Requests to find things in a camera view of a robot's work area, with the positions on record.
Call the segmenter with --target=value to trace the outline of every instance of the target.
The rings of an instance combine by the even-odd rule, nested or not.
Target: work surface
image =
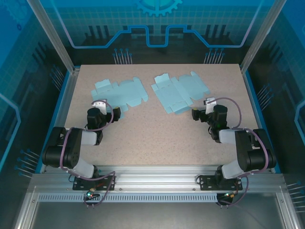
[[[104,79],[111,83],[140,78],[149,99],[129,107],[125,117],[103,130],[99,146],[82,146],[81,156],[94,165],[220,165],[236,159],[234,145],[218,144],[208,133],[208,124],[194,121],[191,111],[167,114],[151,85],[163,73],[177,78],[195,71],[210,89],[208,97],[229,97],[242,110],[241,127],[257,128],[254,113],[238,64],[143,64],[82,65],[65,127],[83,128],[92,108],[91,90]],[[236,106],[228,107],[228,126],[239,120]],[[203,107],[203,100],[191,107]]]

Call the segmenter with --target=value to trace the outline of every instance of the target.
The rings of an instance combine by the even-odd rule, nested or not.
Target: wire
[[[245,177],[247,179],[247,185],[246,185],[246,189],[242,195],[242,197],[240,197],[236,202],[234,202],[233,204],[224,200],[221,200],[221,202],[228,204],[228,206],[235,206],[236,204],[238,204],[247,194],[248,188],[249,188],[249,178]]]
[[[110,106],[110,104],[107,103],[107,102],[104,101],[104,100],[96,100],[96,101],[93,101],[93,103],[94,103],[94,102],[97,102],[97,101],[101,101],[101,102],[105,103],[107,106],[109,106],[109,108],[110,108],[110,110],[111,110],[111,119],[110,119],[110,122],[107,123],[105,126],[102,126],[101,128],[93,129],[93,130],[86,130],[86,131],[91,131],[91,132],[92,132],[92,131],[100,131],[100,130],[103,130],[103,129],[105,129],[107,126],[109,126],[110,123],[112,123],[112,121],[113,121],[114,113],[113,113],[113,108]],[[104,199],[106,198],[106,195],[107,195],[107,193],[108,193],[108,191],[109,191],[109,189],[110,189],[110,187],[111,187],[111,184],[112,184],[112,182],[113,182],[114,175],[115,175],[115,171],[112,171],[112,172],[110,172],[110,173],[108,173],[108,174],[106,174],[106,175],[104,175],[104,176],[102,176],[102,177],[99,177],[99,178],[86,178],[86,177],[79,176],[78,174],[71,172],[70,169],[68,169],[68,168],[64,168],[64,167],[63,167],[62,161],[63,161],[64,152],[65,152],[65,149],[66,149],[66,146],[67,146],[68,137],[69,137],[69,135],[70,135],[70,133],[71,133],[71,131],[72,131],[73,128],[74,128],[74,127],[70,128],[70,129],[68,130],[68,132],[67,132],[67,134],[66,134],[66,136],[65,136],[65,139],[64,139],[64,141],[63,141],[63,145],[62,145],[62,149],[61,149],[61,157],[60,157],[60,160],[59,160],[60,168],[61,168],[63,171],[66,171],[67,173],[70,173],[70,175],[72,175],[72,176],[76,176],[76,177],[81,178],[81,179],[83,179],[83,180],[89,180],[89,181],[101,180],[101,179],[104,179],[104,178],[106,178],[106,177],[108,177],[108,176],[110,176],[110,175],[113,175],[113,176],[112,176],[112,179],[111,179],[111,181],[110,181],[110,183],[109,183],[109,185],[108,185],[107,191],[105,192],[105,195],[104,195],[103,198],[100,200],[100,202],[97,203],[97,204],[100,204],[100,203],[102,203],[102,202],[104,201]]]
[[[221,98],[214,99],[214,100],[212,100],[212,101],[208,101],[207,103],[210,104],[210,103],[212,103],[212,102],[215,102],[215,101],[221,100],[221,99],[230,100],[231,102],[233,102],[233,103],[237,106],[237,109],[238,109],[238,112],[239,112],[239,122],[238,122],[237,126],[232,127],[232,129],[238,128],[238,127],[240,126],[240,123],[242,123],[242,111],[240,110],[240,107],[239,107],[239,105],[237,104],[237,102],[235,102],[233,99],[230,99],[230,98],[228,98],[228,97],[221,97]]]
[[[111,187],[111,184],[112,184],[112,182],[113,182],[113,179],[114,179],[115,172],[113,171],[112,173],[113,173],[113,176],[112,176],[112,178],[111,178],[111,180],[110,180],[110,183],[109,183],[109,185],[108,185],[108,187],[107,187],[107,190],[106,190],[104,196],[101,198],[101,200],[100,200],[99,202],[97,202],[96,204],[92,204],[92,205],[91,205],[92,207],[101,204],[101,203],[105,200],[105,198],[106,198],[106,196],[107,196],[107,194],[108,194],[108,192],[109,192],[109,189],[110,189],[110,187]],[[87,204],[86,198],[84,198],[84,204],[85,204],[87,207],[90,206],[89,204]]]
[[[244,173],[244,174],[240,175],[239,178],[246,177],[247,175],[254,174],[254,173],[262,173],[262,172],[264,172],[267,169],[268,162],[269,162],[269,157],[268,157],[267,149],[266,149],[265,145],[263,144],[262,140],[259,138],[259,136],[253,130],[251,130],[249,128],[238,128],[240,126],[241,122],[242,122],[242,112],[241,112],[241,109],[240,109],[239,105],[237,104],[237,102],[235,102],[233,99],[228,98],[228,97],[221,97],[221,98],[217,98],[217,99],[214,99],[212,101],[209,101],[207,103],[210,104],[212,102],[215,102],[217,100],[222,100],[222,99],[230,100],[231,102],[233,102],[237,106],[237,109],[238,109],[238,112],[239,112],[239,122],[238,122],[237,126],[232,127],[232,129],[235,129],[235,130],[246,130],[246,131],[251,132],[256,137],[257,141],[261,145],[261,147],[263,149],[263,152],[265,154],[265,166],[261,170],[255,170],[255,171],[250,171],[250,172]]]
[[[70,176],[69,176],[68,180],[69,180],[69,182],[74,183],[74,181],[70,181],[70,178],[71,178],[71,177],[72,177],[72,174],[70,174]]]
[[[100,130],[103,130],[103,129],[106,128],[110,123],[112,123],[112,121],[113,121],[113,109],[112,109],[112,107],[111,107],[110,104],[107,103],[106,101],[104,101],[104,100],[101,100],[101,101],[102,101],[103,103],[106,103],[106,105],[110,107],[110,110],[111,110],[111,119],[110,119],[110,122],[109,122],[108,124],[106,124],[105,126],[99,128],[99,129],[87,130],[87,131],[100,131]],[[70,133],[71,133],[71,131],[72,131],[73,128],[74,128],[74,127],[70,128],[70,129],[68,130],[68,132],[67,132],[67,134],[66,134],[66,136],[65,136],[65,139],[64,139],[64,141],[63,141],[63,145],[62,145],[62,149],[61,149],[61,157],[60,157],[60,160],[59,160],[60,168],[61,168],[62,170],[64,170],[64,171],[67,171],[68,173],[70,173],[70,174],[73,175],[73,176],[76,176],[76,177],[81,178],[81,179],[84,179],[84,180],[89,180],[89,181],[101,180],[101,179],[104,179],[104,178],[106,178],[107,176],[113,174],[114,172],[111,172],[111,173],[109,173],[109,174],[107,174],[107,175],[105,175],[105,176],[99,177],[99,178],[86,178],[86,177],[79,176],[78,174],[75,174],[75,173],[71,172],[68,168],[64,168],[64,167],[63,167],[63,164],[62,164],[63,155],[64,155],[64,152],[65,152],[65,149],[66,149],[66,146],[67,146],[68,137],[69,137],[69,135],[70,135]]]
[[[261,170],[254,170],[254,171],[252,170],[252,171],[250,171],[250,172],[247,172],[247,173],[244,173],[244,174],[240,175],[239,178],[247,177],[247,175],[249,175],[249,174],[262,173],[262,172],[264,172],[264,171],[267,169],[267,167],[268,167],[268,162],[269,162],[269,157],[268,157],[267,149],[266,149],[265,145],[263,144],[262,140],[259,138],[259,136],[258,136],[253,130],[251,130],[251,129],[249,129],[249,128],[243,128],[243,130],[247,130],[247,131],[249,131],[250,133],[252,133],[252,134],[254,135],[254,137],[257,139],[257,141],[259,142],[259,144],[261,145],[261,147],[262,147],[262,149],[263,149],[263,152],[264,152],[264,154],[265,154],[265,165],[264,165],[264,167],[263,167]]]

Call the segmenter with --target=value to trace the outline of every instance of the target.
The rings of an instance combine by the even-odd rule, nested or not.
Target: purple cable
[[[93,208],[94,208],[94,206],[97,206],[97,205],[101,204],[101,203],[105,200],[105,198],[106,198],[106,196],[107,196],[107,194],[108,194],[108,192],[109,192],[109,189],[110,189],[110,187],[111,187],[111,184],[112,184],[112,182],[113,182],[114,175],[115,175],[115,171],[113,171],[113,172],[107,174],[106,176],[109,176],[110,174],[113,174],[113,176],[112,176],[111,181],[110,181],[110,183],[109,183],[109,185],[108,185],[108,188],[107,188],[107,190],[106,190],[104,196],[101,198],[101,200],[100,200],[99,202],[97,202],[96,204],[92,204],[92,207],[93,207]],[[90,206],[89,204],[87,204],[85,198],[84,198],[84,204],[85,204],[87,207]]]
[[[245,173],[245,174],[240,175],[239,178],[246,177],[246,176],[249,175],[249,174],[262,173],[262,172],[264,172],[264,171],[267,169],[267,167],[268,167],[269,158],[268,158],[268,153],[267,153],[266,147],[264,146],[262,140],[259,138],[259,136],[258,136],[253,130],[248,129],[248,128],[238,128],[238,127],[240,126],[240,123],[242,122],[242,112],[241,112],[240,107],[239,107],[239,105],[237,104],[237,102],[235,102],[233,99],[230,99],[230,98],[228,98],[228,97],[221,97],[221,98],[217,98],[217,99],[214,99],[214,100],[212,100],[212,101],[209,101],[208,104],[210,104],[210,103],[212,103],[212,102],[215,102],[215,101],[217,101],[217,100],[221,100],[221,99],[230,100],[231,102],[233,102],[233,103],[237,106],[237,109],[238,109],[238,112],[239,112],[239,122],[238,122],[237,126],[232,127],[232,129],[247,130],[247,131],[251,132],[251,133],[256,137],[256,139],[258,140],[258,142],[259,142],[259,144],[261,145],[261,147],[262,147],[262,149],[263,149],[263,151],[264,151],[264,154],[265,154],[265,166],[264,166],[261,170],[253,171],[253,172],[251,172],[251,171],[250,171],[250,172],[247,172],[247,173]]]
[[[92,131],[100,131],[100,130],[103,130],[103,129],[105,129],[107,126],[109,126],[109,124],[112,123],[112,121],[113,121],[113,116],[114,116],[114,114],[113,114],[113,108],[110,106],[110,104],[107,103],[107,102],[104,101],[104,100],[96,100],[96,101],[101,101],[101,102],[103,102],[103,103],[106,103],[107,106],[109,106],[109,108],[110,108],[110,110],[111,110],[111,119],[110,119],[110,122],[109,122],[108,124],[106,124],[105,126],[99,128],[99,129],[86,130],[86,131],[91,131],[91,132],[92,132]],[[111,186],[111,184],[112,184],[112,181],[113,181],[113,178],[114,178],[114,175],[115,175],[115,171],[110,172],[110,173],[108,173],[108,174],[106,174],[106,175],[104,175],[104,176],[102,176],[102,177],[99,177],[99,178],[86,178],[86,177],[82,177],[82,176],[79,176],[78,174],[75,174],[75,173],[71,172],[68,168],[65,169],[65,168],[63,167],[63,163],[62,163],[62,161],[63,161],[63,155],[64,155],[64,152],[65,152],[65,149],[66,149],[66,146],[67,146],[68,137],[69,137],[69,135],[70,135],[70,133],[71,133],[71,131],[72,131],[73,128],[74,128],[74,127],[70,128],[70,129],[68,130],[68,132],[67,132],[67,134],[66,134],[66,136],[65,136],[65,139],[64,139],[64,141],[63,141],[62,150],[61,150],[61,157],[60,157],[60,160],[59,160],[60,168],[61,168],[63,171],[68,172],[68,173],[71,174],[72,176],[75,176],[75,177],[78,177],[78,178],[81,178],[81,179],[84,179],[84,180],[89,180],[89,181],[101,180],[101,179],[104,179],[104,178],[110,176],[111,174],[113,174],[112,179],[111,179],[111,182],[110,182],[110,184],[109,184],[109,186],[108,186],[108,188],[107,188],[107,191],[105,192],[104,197],[100,200],[100,202],[97,203],[97,204],[100,204],[100,203],[102,203],[102,202],[104,201],[104,199],[106,198],[106,195],[107,195],[107,193],[108,193],[108,191],[109,191],[109,189],[110,189],[110,186]]]
[[[262,172],[264,172],[264,171],[267,169],[267,167],[268,167],[268,162],[269,162],[269,157],[268,157],[267,149],[266,149],[265,145],[263,144],[262,140],[259,138],[259,136],[258,136],[253,130],[251,130],[251,129],[249,129],[249,128],[244,128],[243,130],[247,130],[247,131],[251,132],[251,133],[254,135],[254,137],[256,137],[256,139],[258,140],[258,142],[259,142],[259,144],[261,145],[261,147],[262,147],[262,149],[263,149],[263,152],[264,152],[264,154],[265,154],[265,165],[264,165],[264,167],[263,167],[261,170],[247,172],[247,173],[245,173],[245,174],[240,175],[239,178],[246,177],[246,176],[249,175],[249,174],[262,173]]]
[[[245,195],[246,195],[246,193],[247,193],[247,191],[248,191],[248,188],[249,188],[249,178],[248,178],[248,177],[245,177],[245,178],[247,179],[247,185],[246,185],[246,189],[245,189],[245,191],[244,191],[242,197],[240,197],[239,200],[236,201],[236,202],[233,203],[233,204],[231,204],[230,202],[227,202],[227,201],[223,201],[223,200],[221,200],[221,202],[228,204],[228,206],[235,206],[236,204],[238,204],[238,203],[245,197]]]
[[[214,100],[212,100],[212,101],[209,101],[209,102],[207,102],[207,103],[210,104],[210,103],[212,103],[212,102],[215,102],[215,101],[221,100],[221,99],[230,100],[231,102],[233,102],[233,103],[237,106],[237,109],[238,109],[238,112],[239,112],[239,122],[238,122],[237,126],[232,127],[232,129],[238,128],[238,127],[240,126],[240,123],[242,122],[242,111],[240,110],[240,107],[239,107],[239,105],[237,104],[237,102],[235,102],[233,99],[230,99],[230,98],[228,98],[228,97],[221,97],[221,98],[217,98],[217,99],[214,99]]]

